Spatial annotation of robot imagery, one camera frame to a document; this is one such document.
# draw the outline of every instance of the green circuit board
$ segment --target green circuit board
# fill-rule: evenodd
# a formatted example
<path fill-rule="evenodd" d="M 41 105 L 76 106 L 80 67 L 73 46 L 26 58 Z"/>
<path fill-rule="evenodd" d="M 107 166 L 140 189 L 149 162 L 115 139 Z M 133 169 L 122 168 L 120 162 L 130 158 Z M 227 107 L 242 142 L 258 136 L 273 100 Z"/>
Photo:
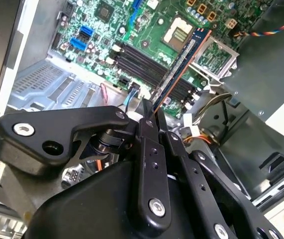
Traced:
<path fill-rule="evenodd" d="M 129 86 L 119 84 L 120 76 L 137 82 L 151 92 L 151 86 L 118 69 L 107 60 L 116 42 L 134 46 L 167 68 L 176 58 L 183 40 L 187 38 L 187 32 L 177 32 L 183 28 L 181 25 L 185 29 L 189 26 L 192 29 L 210 28 L 213 37 L 237 50 L 243 39 L 234 38 L 234 31 L 249 30 L 273 0 L 142 0 L 131 24 L 134 14 L 132 6 L 137 1 L 69 0 L 74 9 L 67 20 L 59 23 L 59 38 L 55 39 L 52 48 L 70 61 L 125 90 L 128 90 Z M 227 26 L 230 19 L 237 22 L 233 29 Z M 79 50 L 70 44 L 70 40 L 77 37 L 83 25 L 91 28 L 94 33 L 86 49 Z M 178 35 L 180 42 L 176 39 L 174 42 L 165 40 L 169 38 L 172 26 L 177 26 L 173 34 Z M 199 63 L 212 72 L 218 72 L 228 57 L 217 45 L 211 45 L 201 56 Z M 205 78 L 191 69 L 184 74 L 184 79 L 198 88 L 207 84 Z M 178 118 L 181 116 L 181 102 L 171 99 L 169 104 L 163 107 L 167 113 Z"/>

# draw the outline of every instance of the gray metal panel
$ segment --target gray metal panel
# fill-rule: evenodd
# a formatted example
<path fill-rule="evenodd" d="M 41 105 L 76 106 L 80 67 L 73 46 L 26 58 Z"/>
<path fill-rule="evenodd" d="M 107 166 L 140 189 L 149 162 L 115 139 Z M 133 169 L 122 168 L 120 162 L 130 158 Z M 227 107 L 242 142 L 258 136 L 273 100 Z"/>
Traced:
<path fill-rule="evenodd" d="M 44 60 L 57 28 L 57 15 L 66 0 L 39 0 L 18 71 Z"/>
<path fill-rule="evenodd" d="M 92 107 L 99 93 L 98 85 L 43 60 L 17 75 L 8 106 L 28 112 Z"/>
<path fill-rule="evenodd" d="M 284 0 L 267 12 L 257 31 L 284 25 Z M 273 36 L 249 37 L 239 50 L 238 69 L 225 79 L 230 92 L 255 115 L 266 121 L 284 103 L 284 31 Z"/>
<path fill-rule="evenodd" d="M 246 114 L 243 119 L 237 129 L 230 131 L 230 138 L 221 151 L 254 199 L 267 189 L 267 184 L 262 185 L 266 175 L 259 165 L 274 152 L 284 155 L 284 136 L 252 113 Z"/>

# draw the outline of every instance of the capacitor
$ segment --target capacitor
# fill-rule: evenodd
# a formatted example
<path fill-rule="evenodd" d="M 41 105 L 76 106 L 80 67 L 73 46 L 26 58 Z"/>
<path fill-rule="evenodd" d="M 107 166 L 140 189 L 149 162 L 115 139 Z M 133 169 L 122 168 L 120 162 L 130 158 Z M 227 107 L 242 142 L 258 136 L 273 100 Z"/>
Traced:
<path fill-rule="evenodd" d="M 105 74 L 106 76 L 109 76 L 109 75 L 110 75 L 110 69 L 104 70 L 104 74 Z"/>
<path fill-rule="evenodd" d="M 119 33 L 124 34 L 125 32 L 126 32 L 125 27 L 124 26 L 120 27 Z"/>
<path fill-rule="evenodd" d="M 260 6 L 260 10 L 261 10 L 261 11 L 265 11 L 265 10 L 267 10 L 267 8 L 268 8 L 268 5 L 266 5 L 266 4 L 262 4 L 262 5 Z"/>
<path fill-rule="evenodd" d="M 235 3 L 234 2 L 231 2 L 230 4 L 228 4 L 228 8 L 229 9 L 233 9 L 235 6 Z"/>
<path fill-rule="evenodd" d="M 164 24 L 164 19 L 162 19 L 162 18 L 158 19 L 158 24 L 159 25 L 163 25 Z"/>
<path fill-rule="evenodd" d="M 83 6 L 83 1 L 82 0 L 77 0 L 77 5 L 78 6 Z"/>

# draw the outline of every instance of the metal screw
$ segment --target metal screw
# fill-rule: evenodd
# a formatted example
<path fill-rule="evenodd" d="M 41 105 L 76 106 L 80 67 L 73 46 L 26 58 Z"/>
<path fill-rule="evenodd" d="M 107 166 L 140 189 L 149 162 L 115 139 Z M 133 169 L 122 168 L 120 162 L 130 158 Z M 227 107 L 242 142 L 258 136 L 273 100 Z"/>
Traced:
<path fill-rule="evenodd" d="M 178 140 L 178 137 L 175 134 L 172 134 L 173 140 Z"/>
<path fill-rule="evenodd" d="M 153 123 L 149 120 L 146 121 L 146 124 L 149 126 L 149 127 L 153 127 Z"/>
<path fill-rule="evenodd" d="M 220 225 L 220 224 L 215 224 L 215 232 L 217 233 L 217 235 L 219 236 L 220 239 L 228 239 L 228 233 L 226 231 L 226 229 Z"/>
<path fill-rule="evenodd" d="M 148 205 L 152 213 L 154 213 L 157 217 L 163 217 L 165 215 L 165 207 L 160 200 L 156 198 L 151 199 Z"/>
<path fill-rule="evenodd" d="M 204 156 L 202 153 L 198 153 L 197 155 L 198 155 L 198 157 L 199 157 L 201 160 L 205 160 L 205 159 L 206 159 L 205 156 Z"/>
<path fill-rule="evenodd" d="M 124 114 L 121 111 L 117 111 L 115 114 L 116 114 L 117 117 L 119 117 L 121 119 L 125 118 Z"/>
<path fill-rule="evenodd" d="M 13 131 L 20 136 L 32 136 L 34 134 L 34 127 L 28 123 L 17 123 L 13 126 Z"/>
<path fill-rule="evenodd" d="M 276 234 L 276 232 L 275 231 L 273 231 L 273 230 L 269 230 L 269 233 L 270 233 L 270 235 L 272 236 L 272 238 L 273 239 L 279 239 L 279 237 L 278 237 L 278 235 Z"/>

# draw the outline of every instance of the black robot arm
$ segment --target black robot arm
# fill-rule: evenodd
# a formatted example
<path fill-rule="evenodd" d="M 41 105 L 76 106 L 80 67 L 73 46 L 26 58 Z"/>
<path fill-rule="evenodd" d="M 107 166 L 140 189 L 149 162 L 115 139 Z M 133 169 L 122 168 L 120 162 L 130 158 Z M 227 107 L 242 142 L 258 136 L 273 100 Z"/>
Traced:
<path fill-rule="evenodd" d="M 143 101 L 139 122 L 116 107 L 0 118 L 0 200 L 28 224 L 24 239 L 282 239 L 152 108 Z M 120 161 L 62 189 L 65 168 L 109 153 Z"/>

